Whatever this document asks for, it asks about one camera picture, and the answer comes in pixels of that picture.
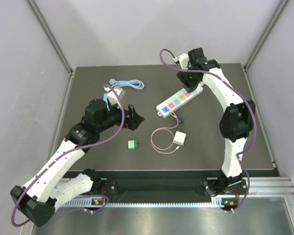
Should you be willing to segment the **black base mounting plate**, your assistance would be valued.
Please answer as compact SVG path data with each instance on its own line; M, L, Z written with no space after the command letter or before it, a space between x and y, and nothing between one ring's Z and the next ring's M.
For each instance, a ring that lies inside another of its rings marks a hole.
M191 189L199 194L208 191L208 195L216 196L247 186L242 173L227 178L221 170L95 171L86 169L83 172L94 177L97 186L103 186L115 195L126 191Z

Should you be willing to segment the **white charger block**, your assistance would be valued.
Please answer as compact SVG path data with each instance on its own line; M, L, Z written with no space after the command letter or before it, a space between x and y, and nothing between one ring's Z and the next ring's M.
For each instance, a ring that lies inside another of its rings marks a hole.
M183 146L186 139L186 133L176 131L173 143Z

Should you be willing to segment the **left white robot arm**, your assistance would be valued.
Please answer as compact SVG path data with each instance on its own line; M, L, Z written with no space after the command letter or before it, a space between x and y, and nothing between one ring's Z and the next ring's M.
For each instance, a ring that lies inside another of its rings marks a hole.
M23 186L14 186L10 191L15 206L11 214L14 227L16 211L20 211L28 222L37 227L45 225L54 213L72 199L85 193L96 194L101 190L101 178L91 169L79 173L71 181L58 185L71 166L81 159L92 147L111 141L100 141L100 134L118 126L134 131L145 119L138 115L133 105L124 109L121 103L111 105L109 101L94 99L85 108L81 121L74 125L61 142L59 148L42 169Z

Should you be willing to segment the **light blue power strip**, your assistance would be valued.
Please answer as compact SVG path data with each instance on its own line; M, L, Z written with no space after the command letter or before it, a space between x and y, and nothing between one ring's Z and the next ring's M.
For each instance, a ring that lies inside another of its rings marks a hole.
M145 84L137 79L134 80L120 80L110 79L109 84L111 87L131 87L136 90L142 90L145 87Z

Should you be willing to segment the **light green plug adapter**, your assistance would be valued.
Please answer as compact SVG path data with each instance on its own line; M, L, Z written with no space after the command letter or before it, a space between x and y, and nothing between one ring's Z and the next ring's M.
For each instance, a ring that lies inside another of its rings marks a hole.
M127 147L129 150L137 149L139 146L139 142L137 140L130 140L127 142Z

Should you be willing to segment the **aluminium frame post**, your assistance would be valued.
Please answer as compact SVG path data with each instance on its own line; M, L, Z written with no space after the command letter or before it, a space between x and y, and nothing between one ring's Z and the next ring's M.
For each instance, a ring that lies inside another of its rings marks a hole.
M287 8L290 0L280 0L276 9L273 12L273 15L270 17L269 22L265 26L265 29L261 33L259 40L257 41L254 49L252 50L250 56L248 57L247 62L243 65L244 72L248 72L251 68L253 62L255 61L256 57L260 53L260 50L264 46L265 42L269 38L271 32L273 31L274 27L276 26L277 22L279 21L280 17L282 16L283 12Z
M34 0L25 0L29 9L32 11L33 15L35 16L36 20L38 21L40 27L42 28L44 34L46 35L49 43L51 44L52 48L54 49L56 55L58 56L60 62L64 66L65 70L68 72L69 75L72 75L73 68L70 66L68 60L66 59L60 45L58 44L52 30L50 29L45 17L43 16L39 6L37 5L36 1Z

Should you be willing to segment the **right aluminium frame post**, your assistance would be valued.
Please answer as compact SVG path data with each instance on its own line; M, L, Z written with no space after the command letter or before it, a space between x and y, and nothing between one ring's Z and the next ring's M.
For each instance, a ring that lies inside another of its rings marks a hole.
M279 21L280 17L282 16L283 12L287 8L290 0L280 0L276 9L273 12L273 15L270 17L269 22L265 26L265 29L261 33L259 40L257 41L254 49L252 50L250 56L248 57L247 62L243 65L244 72L248 72L251 68L253 62L255 61L256 57L260 53L260 50L264 46L265 42L269 38L271 32L273 31L274 27L276 26L277 22Z

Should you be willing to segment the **white multicolour power strip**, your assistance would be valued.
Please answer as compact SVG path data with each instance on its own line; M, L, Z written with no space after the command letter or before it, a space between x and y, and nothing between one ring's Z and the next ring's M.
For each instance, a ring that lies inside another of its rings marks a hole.
M177 111L179 108L201 94L202 91L203 83L200 83L198 87L190 93L186 92L185 89L181 89L156 106L158 116L167 118L169 115L173 114L173 112Z

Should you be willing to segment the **left aluminium frame post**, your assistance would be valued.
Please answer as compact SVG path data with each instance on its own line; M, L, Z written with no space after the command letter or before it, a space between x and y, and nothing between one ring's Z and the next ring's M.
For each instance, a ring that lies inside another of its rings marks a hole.
M46 35L49 43L51 44L52 48L54 49L56 55L58 56L60 62L64 66L65 70L68 72L69 75L72 75L73 68L70 66L68 60L66 59L60 45L58 44L52 30L50 29L45 17L43 16L39 6L37 5L36 1L34 0L25 0L29 9L32 11L33 15L35 16L36 20L38 21L40 27L42 28L44 34Z

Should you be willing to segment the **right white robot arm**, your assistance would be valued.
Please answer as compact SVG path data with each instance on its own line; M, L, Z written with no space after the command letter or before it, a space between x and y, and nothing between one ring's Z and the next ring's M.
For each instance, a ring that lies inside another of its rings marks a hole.
M243 150L249 133L254 127L255 108L253 100L246 100L233 88L223 74L219 63L207 60L202 48L196 48L179 57L173 57L181 67L177 77L187 92L193 92L200 84L207 86L223 109L219 123L225 140L224 161L218 182L206 182L206 192L212 196L220 192L229 194L242 182Z

